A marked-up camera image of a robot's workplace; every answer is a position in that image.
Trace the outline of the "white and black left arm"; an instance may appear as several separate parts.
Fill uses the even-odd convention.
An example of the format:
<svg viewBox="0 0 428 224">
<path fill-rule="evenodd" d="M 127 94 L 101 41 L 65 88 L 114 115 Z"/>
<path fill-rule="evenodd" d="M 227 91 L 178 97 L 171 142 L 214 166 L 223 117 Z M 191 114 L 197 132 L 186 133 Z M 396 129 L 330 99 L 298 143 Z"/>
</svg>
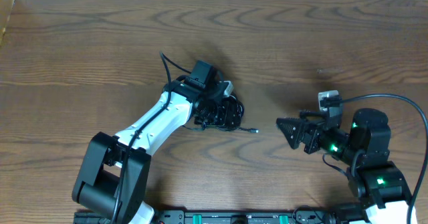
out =
<svg viewBox="0 0 428 224">
<path fill-rule="evenodd" d="M 72 199 L 110 223 L 150 223 L 144 202 L 152 156 L 191 118 L 202 128 L 235 130 L 243 108 L 230 81 L 181 77 L 168 83 L 158 102 L 128 128 L 89 142 Z"/>
</svg>

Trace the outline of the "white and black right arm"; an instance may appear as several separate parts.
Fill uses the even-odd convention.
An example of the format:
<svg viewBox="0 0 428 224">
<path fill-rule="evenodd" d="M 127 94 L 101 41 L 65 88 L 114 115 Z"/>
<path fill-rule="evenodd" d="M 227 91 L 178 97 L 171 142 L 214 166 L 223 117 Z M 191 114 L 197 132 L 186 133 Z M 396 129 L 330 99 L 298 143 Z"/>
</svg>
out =
<svg viewBox="0 0 428 224">
<path fill-rule="evenodd" d="M 341 170 L 358 200 L 327 212 L 323 223 L 414 223 L 411 192 L 403 173 L 389 159 L 391 129 L 384 112 L 361 108 L 349 132 L 341 129 L 342 108 L 302 111 L 298 118 L 278 118 L 291 148 L 307 154 L 325 150 L 347 165 Z"/>
</svg>

